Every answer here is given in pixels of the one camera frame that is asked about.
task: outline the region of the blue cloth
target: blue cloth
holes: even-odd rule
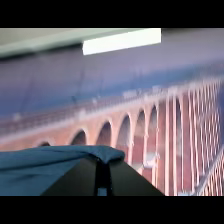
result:
[[[0,196],[39,196],[90,155],[104,163],[125,156],[108,146],[49,146],[0,152]]]

